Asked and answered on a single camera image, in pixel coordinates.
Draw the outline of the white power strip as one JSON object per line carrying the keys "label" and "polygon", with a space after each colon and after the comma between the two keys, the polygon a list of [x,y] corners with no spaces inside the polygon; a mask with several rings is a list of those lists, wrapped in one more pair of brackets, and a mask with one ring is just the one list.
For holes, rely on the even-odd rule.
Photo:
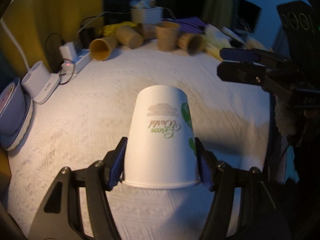
{"label": "white power strip", "polygon": [[87,64],[92,61],[89,49],[83,49],[75,61],[64,59],[62,67],[63,74],[78,74]]}

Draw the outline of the upright brown paper cup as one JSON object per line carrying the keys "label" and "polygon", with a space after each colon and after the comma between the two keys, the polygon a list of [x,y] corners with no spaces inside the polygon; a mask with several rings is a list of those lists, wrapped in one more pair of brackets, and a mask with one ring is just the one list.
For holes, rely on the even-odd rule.
{"label": "upright brown paper cup", "polygon": [[180,25],[174,22],[159,22],[155,25],[158,49],[160,51],[173,51],[177,47]]}

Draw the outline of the yellow cloth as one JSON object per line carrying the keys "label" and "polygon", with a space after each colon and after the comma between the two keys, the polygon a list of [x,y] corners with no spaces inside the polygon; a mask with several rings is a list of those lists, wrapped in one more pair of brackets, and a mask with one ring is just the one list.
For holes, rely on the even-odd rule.
{"label": "yellow cloth", "polygon": [[112,36],[122,26],[129,26],[129,27],[133,28],[133,27],[136,27],[137,25],[138,25],[137,23],[134,23],[131,21],[125,21],[125,22],[121,22],[121,23],[105,25],[101,29],[101,35],[103,35],[103,37]]}

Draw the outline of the brown paper cup behind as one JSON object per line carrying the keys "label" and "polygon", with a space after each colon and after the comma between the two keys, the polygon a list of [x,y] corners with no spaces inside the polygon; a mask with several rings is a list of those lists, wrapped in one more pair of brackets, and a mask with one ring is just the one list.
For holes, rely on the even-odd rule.
{"label": "brown paper cup behind", "polygon": [[137,25],[137,31],[143,36],[144,40],[156,38],[156,28],[151,23],[140,23]]}

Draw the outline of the yellow tissue pack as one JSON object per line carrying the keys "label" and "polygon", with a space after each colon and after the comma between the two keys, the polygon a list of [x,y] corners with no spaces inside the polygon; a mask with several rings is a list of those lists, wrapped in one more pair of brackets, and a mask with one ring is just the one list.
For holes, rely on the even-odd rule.
{"label": "yellow tissue pack", "polygon": [[216,38],[215,36],[204,35],[206,40],[205,51],[208,55],[222,61],[220,50],[223,48],[232,48],[227,38]]}

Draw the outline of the white plastic basket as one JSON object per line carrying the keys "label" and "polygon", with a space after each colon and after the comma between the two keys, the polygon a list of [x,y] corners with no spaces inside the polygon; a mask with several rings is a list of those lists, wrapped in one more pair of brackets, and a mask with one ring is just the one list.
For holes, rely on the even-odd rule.
{"label": "white plastic basket", "polygon": [[163,18],[163,8],[131,9],[131,19],[135,23],[157,24]]}

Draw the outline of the brown paper cup lying left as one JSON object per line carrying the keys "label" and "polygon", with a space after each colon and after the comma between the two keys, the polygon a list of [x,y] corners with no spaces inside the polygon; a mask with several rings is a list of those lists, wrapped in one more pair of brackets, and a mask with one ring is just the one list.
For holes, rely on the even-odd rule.
{"label": "brown paper cup lying left", "polygon": [[89,44],[91,57],[98,61],[105,61],[117,47],[118,41],[114,36],[97,38]]}

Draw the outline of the white paper cup green print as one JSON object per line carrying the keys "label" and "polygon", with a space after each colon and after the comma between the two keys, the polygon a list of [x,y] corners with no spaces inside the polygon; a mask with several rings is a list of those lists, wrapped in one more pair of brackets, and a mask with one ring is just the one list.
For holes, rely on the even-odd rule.
{"label": "white paper cup green print", "polygon": [[191,114],[182,90],[156,85],[137,95],[122,182],[155,190],[200,182]]}

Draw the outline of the brown paper cup lying right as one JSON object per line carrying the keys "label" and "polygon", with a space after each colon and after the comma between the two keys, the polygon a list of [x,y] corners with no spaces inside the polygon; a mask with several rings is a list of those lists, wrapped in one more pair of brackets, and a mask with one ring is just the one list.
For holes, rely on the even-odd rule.
{"label": "brown paper cup lying right", "polygon": [[188,55],[195,55],[205,49],[206,41],[200,34],[183,33],[178,38],[177,45]]}

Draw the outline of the white USB charger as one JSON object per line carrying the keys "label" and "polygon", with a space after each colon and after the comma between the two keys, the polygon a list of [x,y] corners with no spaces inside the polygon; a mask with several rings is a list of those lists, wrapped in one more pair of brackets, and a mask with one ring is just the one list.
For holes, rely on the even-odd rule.
{"label": "white USB charger", "polygon": [[75,49],[74,42],[67,42],[59,47],[61,56],[64,60],[75,61],[77,58],[77,53]]}

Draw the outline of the purple cloth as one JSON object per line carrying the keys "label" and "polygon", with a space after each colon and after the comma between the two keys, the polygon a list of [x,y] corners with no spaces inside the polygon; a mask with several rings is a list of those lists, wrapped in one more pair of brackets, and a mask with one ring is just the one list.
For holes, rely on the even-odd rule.
{"label": "purple cloth", "polygon": [[163,20],[179,24],[181,26],[181,31],[184,33],[203,34],[206,27],[206,24],[198,17],[182,18],[176,20],[174,20],[173,18],[164,18]]}

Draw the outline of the lavender bowl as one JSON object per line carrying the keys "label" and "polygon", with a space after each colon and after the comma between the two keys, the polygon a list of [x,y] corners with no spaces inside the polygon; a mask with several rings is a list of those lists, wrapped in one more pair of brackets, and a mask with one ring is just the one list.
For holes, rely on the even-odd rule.
{"label": "lavender bowl", "polygon": [[20,128],[25,112],[25,99],[20,78],[15,78],[1,92],[1,135],[13,135]]}

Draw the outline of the brown paper cup lying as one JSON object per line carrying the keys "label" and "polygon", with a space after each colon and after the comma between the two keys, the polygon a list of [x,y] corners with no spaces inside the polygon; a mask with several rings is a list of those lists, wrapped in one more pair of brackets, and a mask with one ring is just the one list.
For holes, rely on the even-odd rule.
{"label": "brown paper cup lying", "polygon": [[114,36],[97,38],[89,44],[91,57],[98,61],[105,61],[117,47],[118,41]]}
{"label": "brown paper cup lying", "polygon": [[144,42],[143,36],[128,25],[119,27],[115,33],[115,37],[119,43],[130,49],[136,49]]}
{"label": "brown paper cup lying", "polygon": [[183,33],[178,38],[177,45],[188,55],[195,55],[205,49],[206,41],[200,34]]}

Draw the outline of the white desk lamp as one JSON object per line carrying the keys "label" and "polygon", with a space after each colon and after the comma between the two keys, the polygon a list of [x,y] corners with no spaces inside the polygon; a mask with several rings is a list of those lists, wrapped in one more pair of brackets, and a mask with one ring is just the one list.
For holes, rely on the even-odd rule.
{"label": "white desk lamp", "polygon": [[27,73],[21,81],[23,88],[34,102],[39,105],[44,104],[58,87],[60,83],[59,74],[49,72],[42,60],[29,67],[24,51],[2,18],[1,26],[17,48],[27,69]]}

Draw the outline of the white textured tablecloth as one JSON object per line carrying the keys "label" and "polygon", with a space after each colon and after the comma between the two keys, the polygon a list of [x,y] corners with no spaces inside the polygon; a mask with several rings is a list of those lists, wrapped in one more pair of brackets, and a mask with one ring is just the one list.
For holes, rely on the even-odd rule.
{"label": "white textured tablecloth", "polygon": [[[165,151],[165,145],[148,138],[161,136],[159,128],[154,132],[139,118],[130,129],[138,93],[150,86],[185,92],[195,136],[218,159],[244,170],[262,169],[270,96],[259,87],[221,81],[218,64],[205,53],[161,52],[155,42],[118,48],[109,60],[92,61],[59,86],[43,105],[35,103],[25,138],[8,153],[7,208],[22,232],[29,235],[41,201],[64,166],[86,168],[122,137],[137,137],[150,150]],[[213,195],[202,185],[145,190],[122,183],[107,193],[123,239],[198,239]]]}

